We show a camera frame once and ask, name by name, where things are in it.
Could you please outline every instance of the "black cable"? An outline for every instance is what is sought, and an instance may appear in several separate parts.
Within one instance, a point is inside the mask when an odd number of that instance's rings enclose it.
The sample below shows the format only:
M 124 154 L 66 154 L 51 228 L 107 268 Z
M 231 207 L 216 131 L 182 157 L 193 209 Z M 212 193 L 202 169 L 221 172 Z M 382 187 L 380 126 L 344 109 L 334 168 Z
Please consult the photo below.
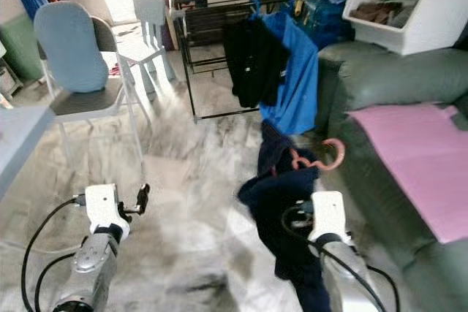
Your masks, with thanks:
M 393 295 L 395 296 L 395 309 L 396 309 L 396 312 L 400 312 L 400 295 L 398 293 L 398 288 L 396 287 L 396 284 L 395 284 L 395 281 L 393 281 L 393 279 L 386 273 L 384 272 L 383 270 L 380 270 L 376 267 L 372 267 L 371 265 L 366 265 L 366 267 L 375 272 L 375 273 L 379 273 L 381 276 L 383 276 L 385 279 L 387 279 L 388 283 L 390 283 L 390 285 L 392 286 L 392 290 L 393 290 Z
M 325 248 L 323 247 L 320 247 L 318 246 L 317 244 L 315 244 L 313 241 L 310 241 L 309 239 L 306 239 L 304 237 L 302 237 L 301 235 L 295 233 L 294 231 L 291 230 L 291 228 L 289 228 L 287 225 L 286 225 L 286 217 L 287 215 L 289 215 L 291 212 L 293 212 L 294 210 L 300 210 L 301 209 L 301 206 L 300 205 L 296 205 L 296 206 L 292 206 L 291 208 L 288 208 L 286 209 L 286 211 L 283 212 L 282 214 L 282 217 L 281 217 L 281 224 L 283 226 L 283 229 L 291 236 L 295 237 L 296 239 L 300 240 L 300 241 L 303 241 L 304 243 L 306 243 L 307 245 L 310 245 L 312 246 L 313 248 L 315 248 L 319 253 L 321 254 L 324 254 L 328 257 L 330 257 L 331 259 L 333 259 L 334 261 L 336 261 L 336 263 L 338 263 L 340 266 L 342 266 L 345 270 L 347 270 L 348 272 L 351 273 L 351 275 L 356 278 L 356 280 L 364 287 L 366 288 L 367 292 L 374 298 L 375 302 L 377 303 L 377 305 L 379 306 L 380 310 L 382 312 L 387 312 L 387 310 L 385 309 L 385 306 L 383 305 L 382 301 L 380 300 L 380 298 L 377 296 L 377 294 L 375 293 L 375 291 L 372 289 L 372 287 L 360 276 L 358 275 L 350 266 L 348 266 L 346 263 L 344 263 L 342 260 L 340 260 L 338 257 L 336 257 L 335 255 L 333 255 L 330 251 L 326 250 Z
M 42 281 L 44 280 L 44 277 L 47 271 L 49 271 L 49 269 L 52 268 L 52 266 L 54 266 L 55 264 L 59 263 L 60 261 L 63 261 L 64 259 L 73 257 L 75 254 L 76 253 L 74 252 L 73 254 L 60 256 L 58 259 L 54 259 L 51 263 L 45 266 L 45 268 L 42 270 L 41 274 L 39 275 L 39 278 L 37 279 L 36 291 L 34 292 L 34 308 L 36 308 L 36 312 L 41 312 L 41 308 L 39 306 L 39 296 L 41 293 Z
M 45 220 L 41 223 L 37 231 L 32 236 L 32 239 L 29 241 L 28 247 L 26 248 L 26 252 L 24 253 L 24 258 L 23 258 L 23 267 L 21 268 L 21 297 L 23 298 L 24 307 L 26 307 L 26 310 L 28 312 L 34 312 L 31 304 L 29 303 L 28 293 L 26 291 L 26 265 L 28 264 L 28 258 L 29 258 L 29 253 L 31 252 L 32 244 L 34 244 L 34 241 L 36 241 L 37 237 L 39 236 L 39 233 L 42 231 L 46 223 L 49 222 L 52 216 L 55 215 L 57 212 L 59 212 L 60 209 L 73 203 L 75 203 L 75 199 L 67 200 L 63 204 L 57 206 L 51 213 L 49 213 L 48 216 L 45 218 Z

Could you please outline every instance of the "blue bag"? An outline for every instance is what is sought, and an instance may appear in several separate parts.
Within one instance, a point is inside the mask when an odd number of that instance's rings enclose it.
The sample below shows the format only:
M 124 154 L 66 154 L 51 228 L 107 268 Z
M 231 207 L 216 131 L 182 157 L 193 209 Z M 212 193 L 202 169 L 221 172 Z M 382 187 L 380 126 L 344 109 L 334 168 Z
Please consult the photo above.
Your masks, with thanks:
M 317 113 L 317 46 L 285 12 L 263 15 L 262 19 L 290 51 L 290 59 L 276 105 L 260 103 L 260 112 L 283 134 L 304 133 L 314 128 Z
M 306 0 L 304 9 L 297 19 L 298 25 L 314 41 L 319 50 L 337 42 L 354 40 L 355 32 L 351 24 L 342 18 L 344 3 Z

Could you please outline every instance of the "sofa armrest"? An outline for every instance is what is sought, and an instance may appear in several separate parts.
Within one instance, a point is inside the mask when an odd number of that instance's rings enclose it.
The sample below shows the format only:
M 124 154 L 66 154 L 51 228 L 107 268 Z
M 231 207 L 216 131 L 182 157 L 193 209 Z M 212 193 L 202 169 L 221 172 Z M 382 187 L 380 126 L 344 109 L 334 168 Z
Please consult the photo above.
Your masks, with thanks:
M 359 58 L 343 63 L 339 82 L 347 95 L 344 111 L 375 104 L 451 103 L 468 91 L 468 52 L 442 49 Z

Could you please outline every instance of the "blue chair cushion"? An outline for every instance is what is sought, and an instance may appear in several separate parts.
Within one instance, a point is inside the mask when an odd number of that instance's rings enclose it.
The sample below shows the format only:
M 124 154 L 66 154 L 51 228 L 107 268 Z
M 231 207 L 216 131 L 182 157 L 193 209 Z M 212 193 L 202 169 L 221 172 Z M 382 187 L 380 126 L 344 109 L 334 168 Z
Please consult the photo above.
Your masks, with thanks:
M 61 87 L 72 93 L 105 87 L 109 69 L 97 47 L 92 19 L 79 4 L 58 1 L 44 5 L 34 18 L 34 33 Z

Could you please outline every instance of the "white chair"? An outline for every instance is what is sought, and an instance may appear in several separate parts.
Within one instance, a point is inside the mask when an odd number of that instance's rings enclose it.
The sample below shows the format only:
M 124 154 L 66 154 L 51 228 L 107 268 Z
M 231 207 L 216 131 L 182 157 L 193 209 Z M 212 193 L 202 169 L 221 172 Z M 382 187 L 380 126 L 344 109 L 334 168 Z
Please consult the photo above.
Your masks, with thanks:
M 141 77 L 146 92 L 154 91 L 152 77 L 148 72 L 154 72 L 156 67 L 153 59 L 162 57 L 164 71 L 168 80 L 175 78 L 175 74 L 166 50 L 162 45 L 161 27 L 165 24 L 165 3 L 163 0 L 133 0 L 135 15 L 141 22 L 143 41 L 124 42 L 119 48 L 119 55 L 122 57 L 123 69 L 130 80 L 134 80 L 129 64 L 137 64 L 140 67 Z
M 127 76 L 122 72 L 121 58 L 118 54 L 116 39 L 112 29 L 106 22 L 99 18 L 91 17 L 94 25 L 94 34 L 97 41 L 97 47 L 101 52 L 112 52 L 116 54 L 118 66 L 120 69 L 120 78 L 110 78 L 107 85 L 101 91 L 93 91 L 91 93 L 70 93 L 64 89 L 56 92 L 58 83 L 53 79 L 53 72 L 50 74 L 47 55 L 38 43 L 39 57 L 41 59 L 42 70 L 47 80 L 48 90 L 53 98 L 50 104 L 51 110 L 56 114 L 56 123 L 60 128 L 64 152 L 69 166 L 74 169 L 72 164 L 72 154 L 69 146 L 67 133 L 65 132 L 64 123 L 73 121 L 88 121 L 91 118 L 101 118 L 106 116 L 116 115 L 122 106 L 123 99 L 127 102 L 127 108 L 130 118 L 130 126 L 132 136 L 137 148 L 140 162 L 143 163 L 143 152 L 141 149 L 140 138 L 137 133 L 137 124 L 132 108 L 131 96 L 136 98 L 141 110 L 145 116 L 148 125 L 151 123 L 148 113 L 137 95 L 132 82 L 127 79 Z

